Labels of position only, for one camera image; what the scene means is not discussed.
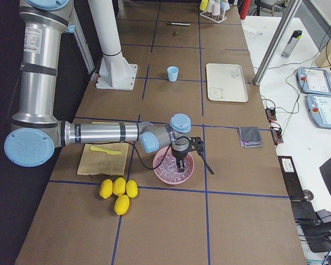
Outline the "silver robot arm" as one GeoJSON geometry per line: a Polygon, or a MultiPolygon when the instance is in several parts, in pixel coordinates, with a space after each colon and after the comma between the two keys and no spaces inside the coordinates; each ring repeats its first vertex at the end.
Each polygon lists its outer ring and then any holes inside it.
{"type": "Polygon", "coordinates": [[[139,141],[145,152],[166,147],[179,172],[191,150],[190,118],[172,116],[169,124],[142,123],[71,124],[53,115],[61,35],[77,21],[73,1],[21,1],[25,21],[24,54],[20,67],[19,111],[4,142],[9,160],[36,167],[48,161],[55,148],[69,144],[104,144],[139,141]]]}

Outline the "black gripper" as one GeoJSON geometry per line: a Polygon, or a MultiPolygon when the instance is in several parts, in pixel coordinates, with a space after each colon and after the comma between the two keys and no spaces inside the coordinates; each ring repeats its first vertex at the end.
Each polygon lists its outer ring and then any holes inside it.
{"type": "Polygon", "coordinates": [[[188,136],[180,136],[172,145],[172,155],[177,160],[178,172],[185,171],[185,163],[183,159],[188,154],[189,141],[188,136]]]}

